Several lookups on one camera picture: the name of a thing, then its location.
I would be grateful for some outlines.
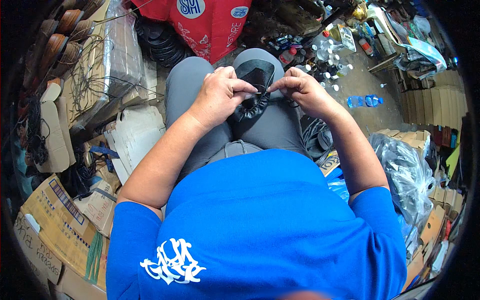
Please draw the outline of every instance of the forearm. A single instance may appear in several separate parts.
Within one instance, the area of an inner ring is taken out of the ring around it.
[[[188,111],[181,115],[130,175],[119,202],[164,206],[193,147],[207,132]]]
[[[372,187],[388,188],[385,172],[372,146],[348,111],[336,105],[324,121],[332,132],[350,200]]]

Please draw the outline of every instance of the blue t-shirt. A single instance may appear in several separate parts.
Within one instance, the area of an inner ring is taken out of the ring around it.
[[[311,160],[286,150],[196,170],[173,190],[164,222],[123,202],[113,224],[109,300],[275,299],[303,287],[385,300],[407,277],[390,192],[366,190],[349,206]]]

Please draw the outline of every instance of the floor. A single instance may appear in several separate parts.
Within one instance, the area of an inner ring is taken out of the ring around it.
[[[235,57],[243,50],[244,48],[238,48],[229,53],[215,63],[214,67],[232,64]],[[352,64],[354,68],[345,77],[332,81],[332,84],[337,84],[340,87],[340,90],[332,96],[350,112],[365,136],[386,128],[398,129],[401,132],[417,130],[416,124],[405,124],[403,122],[399,103],[400,89],[396,82],[395,71],[380,71],[375,74],[368,72],[367,68],[377,64],[377,61],[367,56],[360,47],[358,47],[356,53],[342,59],[346,63]],[[164,94],[165,92],[165,80],[169,70],[162,67],[157,68],[158,93]],[[365,96],[368,94],[377,94],[384,99],[384,103],[376,108],[348,107],[347,98],[349,96]],[[157,100],[150,102],[150,105],[157,106],[165,120],[163,97],[158,96]]]

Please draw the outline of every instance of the red bag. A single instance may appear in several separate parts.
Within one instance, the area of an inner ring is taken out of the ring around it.
[[[146,0],[132,0],[136,6]],[[195,54],[215,63],[236,49],[252,0],[155,0],[140,9],[147,18],[168,21]]]

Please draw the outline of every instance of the leg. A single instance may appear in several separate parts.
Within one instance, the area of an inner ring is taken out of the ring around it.
[[[283,77],[280,62],[263,49],[243,51],[233,62],[233,67],[237,68],[243,62],[253,59],[266,60],[275,65],[274,82]],[[297,110],[289,106],[280,91],[271,93],[270,100],[273,102],[261,116],[231,124],[235,140],[242,139],[262,149],[290,150],[311,158],[302,139]]]
[[[207,73],[213,73],[212,65],[199,57],[189,57],[176,65],[167,78],[165,105],[167,109],[167,129],[195,101]],[[232,141],[232,132],[226,122],[213,128],[192,150],[178,181],[206,165],[226,143]]]

